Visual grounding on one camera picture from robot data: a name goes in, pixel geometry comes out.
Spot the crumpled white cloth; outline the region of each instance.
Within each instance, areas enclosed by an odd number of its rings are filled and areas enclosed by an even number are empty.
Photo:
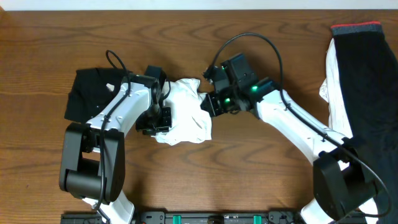
[[[200,80],[183,78],[170,82],[171,91],[165,100],[165,106],[171,107],[172,127],[167,133],[157,133],[157,142],[171,146],[188,141],[201,143],[211,140],[211,118],[207,111],[200,108],[207,93],[198,93]],[[165,82],[162,93],[167,94],[169,84]]]
[[[340,75],[334,39],[330,41],[328,53],[326,55],[326,80],[319,89],[319,95],[326,102],[329,102],[329,128],[344,134],[347,138],[352,138],[353,132],[348,122],[340,88]],[[373,198],[359,206],[359,209],[364,213],[377,214],[377,207]],[[366,217],[366,222],[368,224],[376,224],[377,220],[377,218]]]

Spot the red stripe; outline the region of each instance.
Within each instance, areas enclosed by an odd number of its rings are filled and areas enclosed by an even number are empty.
[[[361,22],[358,24],[338,24],[338,25],[333,25],[331,28],[333,29],[336,27],[363,26],[363,25],[371,25],[371,24],[381,25],[381,23],[378,21],[371,21],[371,22]]]

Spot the white wall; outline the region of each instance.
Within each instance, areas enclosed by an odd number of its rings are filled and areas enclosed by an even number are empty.
[[[0,0],[6,11],[140,9],[398,9],[398,0]]]

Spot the black cloth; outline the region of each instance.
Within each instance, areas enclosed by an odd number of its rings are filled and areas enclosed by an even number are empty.
[[[69,93],[65,119],[86,123],[97,116],[118,94],[124,70],[113,68],[89,68],[76,71],[75,81]],[[111,91],[106,84],[114,86]]]
[[[354,136],[370,145],[368,161],[393,201],[379,223],[398,223],[398,63],[378,22],[332,27],[340,86]],[[375,197],[379,213],[387,197]]]

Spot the wooden table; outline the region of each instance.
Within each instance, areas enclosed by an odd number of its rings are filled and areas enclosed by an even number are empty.
[[[59,223],[90,206],[62,192],[58,174],[63,114],[75,70],[110,67],[114,50],[128,69],[164,68],[171,80],[201,77],[215,52],[241,32],[268,36],[284,60],[285,89],[327,123],[318,95],[325,79],[330,26],[379,20],[398,54],[397,11],[80,11],[0,15],[0,223]],[[260,78],[279,79],[277,59],[261,40],[231,44],[220,59],[244,52]],[[301,208],[312,195],[310,163],[273,127],[249,113],[213,120],[213,140],[176,146],[131,131],[124,191],[137,208],[169,211],[263,211]]]

